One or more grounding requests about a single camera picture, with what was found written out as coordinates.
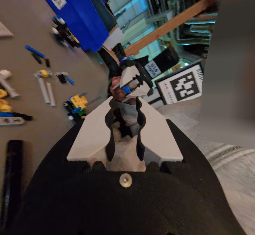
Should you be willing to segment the long blue lego pin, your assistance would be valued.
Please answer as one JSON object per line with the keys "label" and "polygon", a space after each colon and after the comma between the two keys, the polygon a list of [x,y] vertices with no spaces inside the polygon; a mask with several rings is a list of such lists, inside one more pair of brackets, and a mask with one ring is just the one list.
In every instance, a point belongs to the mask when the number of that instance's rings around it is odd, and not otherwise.
{"label": "long blue lego pin", "polygon": [[32,48],[32,47],[30,47],[28,45],[25,45],[24,47],[25,47],[26,50],[30,51],[31,53],[36,54],[36,55],[38,55],[39,57],[41,57],[43,59],[45,58],[44,54],[42,54],[41,52],[35,50],[34,48]]}

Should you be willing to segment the person's right hand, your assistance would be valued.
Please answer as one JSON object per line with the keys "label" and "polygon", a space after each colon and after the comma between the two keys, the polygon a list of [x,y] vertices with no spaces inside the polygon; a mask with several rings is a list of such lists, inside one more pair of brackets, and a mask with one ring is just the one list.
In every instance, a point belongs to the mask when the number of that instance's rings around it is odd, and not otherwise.
{"label": "person's right hand", "polygon": [[112,78],[111,86],[110,86],[110,92],[113,95],[113,97],[120,103],[126,103],[129,105],[135,105],[136,99],[126,99],[125,92],[118,86],[115,88],[115,86],[120,82],[121,76],[115,76]]}

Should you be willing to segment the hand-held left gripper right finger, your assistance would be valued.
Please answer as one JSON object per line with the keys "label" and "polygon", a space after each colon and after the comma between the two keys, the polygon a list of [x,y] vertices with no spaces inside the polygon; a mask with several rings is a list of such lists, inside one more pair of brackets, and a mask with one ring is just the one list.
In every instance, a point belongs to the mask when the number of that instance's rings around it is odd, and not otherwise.
{"label": "hand-held left gripper right finger", "polygon": [[137,135],[136,152],[145,162],[181,162],[183,155],[174,139],[167,120],[156,109],[136,97]]}

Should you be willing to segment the yellow lego connector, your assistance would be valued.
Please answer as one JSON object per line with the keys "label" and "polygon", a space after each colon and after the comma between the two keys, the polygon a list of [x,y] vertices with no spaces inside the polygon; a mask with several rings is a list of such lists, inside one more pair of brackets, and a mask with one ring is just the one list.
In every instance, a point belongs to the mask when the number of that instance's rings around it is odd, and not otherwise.
{"label": "yellow lego connector", "polygon": [[12,112],[12,107],[5,99],[0,99],[0,112]]}

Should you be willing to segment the long black lego piece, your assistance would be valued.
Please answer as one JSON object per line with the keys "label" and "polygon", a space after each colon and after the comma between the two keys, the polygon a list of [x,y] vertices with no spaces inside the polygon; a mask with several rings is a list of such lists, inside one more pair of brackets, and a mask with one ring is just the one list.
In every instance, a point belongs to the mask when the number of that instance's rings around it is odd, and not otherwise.
{"label": "long black lego piece", "polygon": [[21,204],[22,163],[23,141],[8,141],[1,197],[1,234],[8,233]]}

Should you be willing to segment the metal ducts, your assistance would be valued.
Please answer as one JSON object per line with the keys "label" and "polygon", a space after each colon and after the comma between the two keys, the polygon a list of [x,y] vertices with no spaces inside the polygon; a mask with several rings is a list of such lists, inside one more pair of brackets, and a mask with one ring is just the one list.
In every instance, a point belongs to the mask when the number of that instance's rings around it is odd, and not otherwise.
{"label": "metal ducts", "polygon": [[[149,4],[151,16],[146,23],[155,27],[163,25],[171,16],[176,16],[200,0],[146,0]],[[175,45],[209,45],[217,13],[200,12],[190,20],[168,32],[161,40],[163,49],[167,46],[168,40]]]}

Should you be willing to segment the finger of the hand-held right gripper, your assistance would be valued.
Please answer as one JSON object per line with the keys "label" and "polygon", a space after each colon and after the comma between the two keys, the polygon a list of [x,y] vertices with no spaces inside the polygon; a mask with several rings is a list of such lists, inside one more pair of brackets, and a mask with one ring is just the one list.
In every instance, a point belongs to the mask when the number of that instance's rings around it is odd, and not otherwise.
{"label": "finger of the hand-held right gripper", "polygon": [[136,99],[136,97],[151,96],[153,94],[153,88],[149,86],[146,82],[137,84],[129,95],[125,95],[126,99]]}
{"label": "finger of the hand-held right gripper", "polygon": [[146,88],[144,75],[139,72],[136,66],[127,67],[122,72],[119,87]]}

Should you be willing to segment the lego instruction booklet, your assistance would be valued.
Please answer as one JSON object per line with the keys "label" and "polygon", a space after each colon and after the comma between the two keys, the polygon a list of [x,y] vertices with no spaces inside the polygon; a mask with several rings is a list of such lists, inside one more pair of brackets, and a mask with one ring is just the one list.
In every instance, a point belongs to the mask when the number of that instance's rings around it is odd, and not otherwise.
{"label": "lego instruction booklet", "polygon": [[2,22],[0,22],[0,39],[12,37],[14,37],[13,33],[11,33],[11,31]]}

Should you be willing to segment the blue plastic bin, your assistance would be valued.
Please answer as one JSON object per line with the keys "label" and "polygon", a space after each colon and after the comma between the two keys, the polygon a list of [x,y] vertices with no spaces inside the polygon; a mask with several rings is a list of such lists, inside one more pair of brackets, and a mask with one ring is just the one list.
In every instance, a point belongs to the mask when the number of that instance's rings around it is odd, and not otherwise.
{"label": "blue plastic bin", "polygon": [[46,0],[80,42],[82,50],[97,52],[109,33],[91,0]]}

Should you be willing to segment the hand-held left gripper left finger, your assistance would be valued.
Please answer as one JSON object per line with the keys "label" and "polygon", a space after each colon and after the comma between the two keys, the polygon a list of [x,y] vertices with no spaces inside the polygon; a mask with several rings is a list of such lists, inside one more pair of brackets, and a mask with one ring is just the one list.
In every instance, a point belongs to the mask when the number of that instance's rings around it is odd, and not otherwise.
{"label": "hand-held left gripper left finger", "polygon": [[68,161],[112,161],[115,142],[112,129],[114,113],[111,104],[112,96],[87,115],[67,155]]}

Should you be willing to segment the blue thin lego liftarm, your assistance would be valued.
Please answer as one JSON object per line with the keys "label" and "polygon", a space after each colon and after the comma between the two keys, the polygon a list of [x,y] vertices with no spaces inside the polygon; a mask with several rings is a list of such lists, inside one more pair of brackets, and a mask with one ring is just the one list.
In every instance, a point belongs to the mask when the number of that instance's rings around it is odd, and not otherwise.
{"label": "blue thin lego liftarm", "polygon": [[22,113],[17,113],[17,112],[0,112],[0,117],[16,117],[16,118],[22,118],[25,121],[32,121],[33,117],[22,114]]}

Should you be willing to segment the wooden beam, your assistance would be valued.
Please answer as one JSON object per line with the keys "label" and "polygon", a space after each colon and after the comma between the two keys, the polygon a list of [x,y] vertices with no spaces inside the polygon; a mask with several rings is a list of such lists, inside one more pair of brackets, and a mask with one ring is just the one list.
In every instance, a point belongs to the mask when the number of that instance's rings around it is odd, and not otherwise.
{"label": "wooden beam", "polygon": [[125,54],[127,57],[136,54],[142,48],[146,47],[147,45],[151,44],[152,42],[158,40],[160,37],[164,36],[168,32],[172,31],[173,29],[177,28],[181,24],[185,23],[192,17],[198,15],[202,11],[206,10],[211,5],[217,3],[218,0],[200,0],[196,4],[192,5],[185,11],[181,12],[180,14],[176,15],[171,20],[164,23],[159,28],[155,29],[153,32],[149,33],[148,35],[144,36],[142,39],[138,40],[134,44],[130,45],[128,48],[125,49]]}

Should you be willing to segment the long grey lego axle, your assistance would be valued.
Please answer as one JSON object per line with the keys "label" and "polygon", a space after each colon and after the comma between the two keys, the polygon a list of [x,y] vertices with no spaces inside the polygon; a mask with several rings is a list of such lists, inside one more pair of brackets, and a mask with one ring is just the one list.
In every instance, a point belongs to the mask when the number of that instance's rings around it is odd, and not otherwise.
{"label": "long grey lego axle", "polygon": [[39,86],[40,86],[40,90],[41,90],[44,102],[46,104],[49,104],[50,99],[49,99],[49,96],[48,96],[48,93],[47,93],[47,90],[46,90],[46,85],[44,83],[44,80],[42,78],[38,78],[38,83],[39,83]]}
{"label": "long grey lego axle", "polygon": [[47,82],[46,87],[47,87],[48,94],[49,94],[50,105],[51,105],[51,107],[55,107],[56,102],[55,102],[55,97],[54,97],[54,94],[53,94],[53,89],[52,89],[51,83]]}

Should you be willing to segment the black chair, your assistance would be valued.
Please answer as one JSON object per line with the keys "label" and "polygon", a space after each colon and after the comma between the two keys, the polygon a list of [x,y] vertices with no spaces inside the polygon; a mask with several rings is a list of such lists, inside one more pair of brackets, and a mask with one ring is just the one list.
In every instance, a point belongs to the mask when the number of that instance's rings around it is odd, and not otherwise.
{"label": "black chair", "polygon": [[102,46],[98,51],[109,70],[109,78],[120,76],[129,58],[126,56],[123,46],[118,43],[112,50]]}

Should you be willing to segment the cardboard box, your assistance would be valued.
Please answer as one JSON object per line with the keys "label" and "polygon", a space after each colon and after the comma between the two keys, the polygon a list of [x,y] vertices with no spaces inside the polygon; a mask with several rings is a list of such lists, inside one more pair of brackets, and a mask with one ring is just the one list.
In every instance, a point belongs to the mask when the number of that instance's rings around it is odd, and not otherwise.
{"label": "cardboard box", "polygon": [[111,56],[111,58],[116,61],[117,65],[119,65],[119,59],[116,54],[113,52],[113,48],[120,43],[120,41],[124,38],[124,34],[118,25],[114,26],[114,28],[110,31],[109,36],[104,41],[102,48]]}

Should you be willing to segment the white grey lego connector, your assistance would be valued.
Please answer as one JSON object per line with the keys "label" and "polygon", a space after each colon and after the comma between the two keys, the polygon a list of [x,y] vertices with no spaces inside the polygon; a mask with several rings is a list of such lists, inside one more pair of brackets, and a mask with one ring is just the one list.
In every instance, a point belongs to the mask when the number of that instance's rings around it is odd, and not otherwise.
{"label": "white grey lego connector", "polygon": [[7,82],[11,76],[10,71],[0,70],[0,84],[5,88],[11,98],[19,98],[20,94]]}

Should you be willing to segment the person's right forearm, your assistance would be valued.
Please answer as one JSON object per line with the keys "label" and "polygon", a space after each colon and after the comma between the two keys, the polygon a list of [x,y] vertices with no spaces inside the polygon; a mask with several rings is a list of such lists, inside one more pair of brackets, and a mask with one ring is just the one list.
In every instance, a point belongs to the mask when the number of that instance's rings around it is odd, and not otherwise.
{"label": "person's right forearm", "polygon": [[138,124],[138,112],[136,110],[136,100],[132,99],[132,104],[127,102],[121,103],[115,101],[115,107],[120,109],[120,115],[125,122],[125,125],[130,128],[133,136],[137,135],[140,125]]}

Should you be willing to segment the yellow lego gear assembly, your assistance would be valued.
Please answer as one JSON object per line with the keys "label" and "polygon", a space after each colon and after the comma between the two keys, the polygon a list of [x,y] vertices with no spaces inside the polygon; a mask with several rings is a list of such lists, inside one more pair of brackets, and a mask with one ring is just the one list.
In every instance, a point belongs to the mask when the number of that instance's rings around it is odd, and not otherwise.
{"label": "yellow lego gear assembly", "polygon": [[86,108],[92,103],[101,99],[101,96],[88,101],[85,98],[86,93],[70,96],[68,101],[63,102],[63,107],[67,111],[69,120],[79,122],[86,117]]}

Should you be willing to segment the light grey thin lego liftarm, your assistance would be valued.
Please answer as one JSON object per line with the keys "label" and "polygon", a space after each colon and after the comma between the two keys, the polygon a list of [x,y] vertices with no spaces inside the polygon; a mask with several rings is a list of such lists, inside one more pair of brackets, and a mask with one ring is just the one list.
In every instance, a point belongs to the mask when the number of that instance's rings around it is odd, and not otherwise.
{"label": "light grey thin lego liftarm", "polygon": [[25,123],[20,117],[0,117],[0,126],[18,126]]}

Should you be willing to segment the black lego subassembly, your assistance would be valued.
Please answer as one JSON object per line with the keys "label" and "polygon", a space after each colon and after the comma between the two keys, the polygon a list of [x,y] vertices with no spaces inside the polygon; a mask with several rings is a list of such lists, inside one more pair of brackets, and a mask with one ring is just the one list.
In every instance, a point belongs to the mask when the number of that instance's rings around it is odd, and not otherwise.
{"label": "black lego subassembly", "polygon": [[63,46],[70,48],[80,48],[80,42],[69,30],[65,21],[59,16],[54,16],[52,33],[56,40]]}

